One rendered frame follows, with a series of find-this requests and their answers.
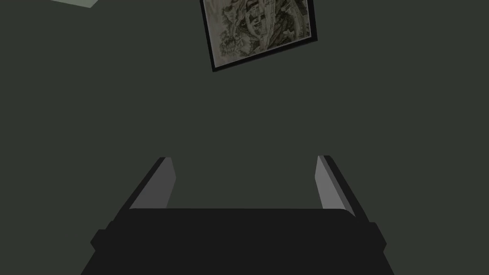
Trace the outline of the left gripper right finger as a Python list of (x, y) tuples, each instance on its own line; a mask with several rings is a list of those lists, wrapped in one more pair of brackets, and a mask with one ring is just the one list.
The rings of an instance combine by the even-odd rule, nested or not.
[(363, 222), (369, 219), (331, 156), (318, 156), (315, 182), (324, 209), (342, 209)]

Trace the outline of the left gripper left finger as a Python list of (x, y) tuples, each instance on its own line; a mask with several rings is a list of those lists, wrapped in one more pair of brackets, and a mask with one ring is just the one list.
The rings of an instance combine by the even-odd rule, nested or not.
[(116, 215), (123, 217), (130, 209), (165, 209), (168, 205), (176, 173), (170, 157), (160, 157), (131, 193)]

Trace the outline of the black framed wall picture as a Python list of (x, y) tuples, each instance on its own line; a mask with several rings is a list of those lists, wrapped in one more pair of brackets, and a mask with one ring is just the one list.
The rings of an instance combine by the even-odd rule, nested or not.
[(213, 72), (317, 41), (314, 0), (199, 0)]

